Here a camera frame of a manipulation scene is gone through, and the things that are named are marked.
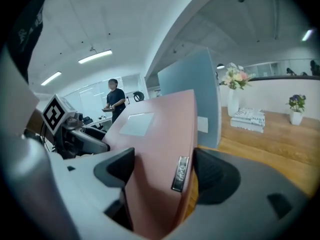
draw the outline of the light blue partition panel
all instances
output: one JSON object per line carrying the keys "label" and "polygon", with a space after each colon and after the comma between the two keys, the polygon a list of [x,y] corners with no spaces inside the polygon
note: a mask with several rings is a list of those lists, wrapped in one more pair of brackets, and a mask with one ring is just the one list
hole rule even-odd
{"label": "light blue partition panel", "polygon": [[208,49],[187,56],[158,73],[161,94],[193,89],[198,117],[208,118],[208,133],[198,131],[198,144],[217,148],[221,138],[220,89],[217,62]]}

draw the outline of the ceiling light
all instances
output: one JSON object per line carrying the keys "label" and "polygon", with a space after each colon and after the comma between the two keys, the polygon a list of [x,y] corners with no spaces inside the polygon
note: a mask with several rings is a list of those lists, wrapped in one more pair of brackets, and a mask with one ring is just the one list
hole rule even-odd
{"label": "ceiling light", "polygon": [[312,29],[309,29],[309,30],[305,33],[304,37],[302,38],[302,41],[307,41],[307,39],[311,36],[312,33],[313,33],[313,30],[312,30]]}
{"label": "ceiling light", "polygon": [[99,57],[102,57],[102,56],[106,56],[106,55],[110,55],[110,54],[112,54],[111,50],[103,51],[103,52],[97,53],[95,55],[92,55],[92,56],[86,57],[84,59],[81,59],[81,60],[79,60],[79,63],[82,64],[82,63],[91,61],[93,59],[96,59],[96,58],[99,58]]}
{"label": "ceiling light", "polygon": [[224,69],[225,68],[225,65],[219,63],[218,66],[216,67],[217,70],[221,70],[221,69]]}
{"label": "ceiling light", "polygon": [[98,96],[98,95],[101,95],[101,94],[104,94],[104,92],[101,92],[101,93],[99,93],[99,94],[96,94],[96,95],[93,95],[93,96]]}
{"label": "ceiling light", "polygon": [[45,86],[47,83],[49,83],[50,81],[52,81],[53,79],[55,79],[56,77],[60,76],[61,72],[57,72],[54,75],[50,76],[47,80],[45,80],[41,85]]}
{"label": "ceiling light", "polygon": [[79,94],[82,94],[82,93],[84,93],[84,92],[86,92],[86,91],[89,91],[89,90],[91,90],[92,88],[89,88],[89,89],[86,89],[86,90],[83,90],[83,91],[79,91]]}

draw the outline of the white vase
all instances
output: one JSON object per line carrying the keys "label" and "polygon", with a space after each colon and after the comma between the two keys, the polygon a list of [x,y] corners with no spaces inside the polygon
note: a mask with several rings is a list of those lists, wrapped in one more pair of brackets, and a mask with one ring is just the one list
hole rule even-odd
{"label": "white vase", "polygon": [[300,125],[303,117],[304,114],[301,112],[290,111],[290,122],[295,126]]}
{"label": "white vase", "polygon": [[227,106],[229,117],[233,117],[233,115],[239,110],[239,97],[237,89],[229,89]]}

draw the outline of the stacked books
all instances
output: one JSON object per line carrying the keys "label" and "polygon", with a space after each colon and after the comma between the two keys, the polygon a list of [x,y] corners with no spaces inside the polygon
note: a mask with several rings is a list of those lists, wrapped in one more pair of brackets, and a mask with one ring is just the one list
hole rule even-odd
{"label": "stacked books", "polygon": [[266,125],[265,111],[250,107],[242,107],[231,118],[232,127],[263,133]]}

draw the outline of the potted plant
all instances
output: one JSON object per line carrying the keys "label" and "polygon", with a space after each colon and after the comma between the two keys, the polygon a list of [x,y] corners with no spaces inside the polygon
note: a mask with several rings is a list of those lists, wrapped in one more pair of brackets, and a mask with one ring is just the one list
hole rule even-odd
{"label": "potted plant", "polygon": [[290,106],[290,122],[291,124],[298,126],[300,125],[302,118],[304,117],[303,112],[305,111],[306,96],[295,94],[289,98]]}
{"label": "potted plant", "polygon": [[249,86],[248,81],[252,79],[255,74],[247,74],[244,72],[242,66],[236,66],[230,63],[226,66],[227,72],[222,78],[222,85],[230,88],[228,94],[228,115],[232,117],[239,110],[239,97],[237,89],[244,90],[245,86]]}

